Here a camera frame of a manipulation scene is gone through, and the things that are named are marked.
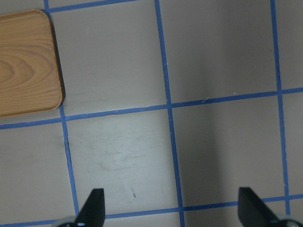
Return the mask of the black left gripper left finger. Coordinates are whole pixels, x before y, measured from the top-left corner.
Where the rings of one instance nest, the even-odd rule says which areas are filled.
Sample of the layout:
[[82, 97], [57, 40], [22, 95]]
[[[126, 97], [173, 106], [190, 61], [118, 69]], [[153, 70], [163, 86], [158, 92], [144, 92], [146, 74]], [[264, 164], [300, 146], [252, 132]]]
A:
[[76, 217], [77, 227], [102, 227], [105, 222], [104, 189], [93, 189]]

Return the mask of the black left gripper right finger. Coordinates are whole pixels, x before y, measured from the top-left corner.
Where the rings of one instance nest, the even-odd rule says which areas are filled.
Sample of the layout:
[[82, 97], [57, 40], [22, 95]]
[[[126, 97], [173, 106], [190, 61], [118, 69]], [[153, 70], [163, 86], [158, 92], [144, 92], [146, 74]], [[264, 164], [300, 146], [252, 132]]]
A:
[[238, 190], [238, 218], [243, 227], [278, 227], [278, 217], [249, 187]]

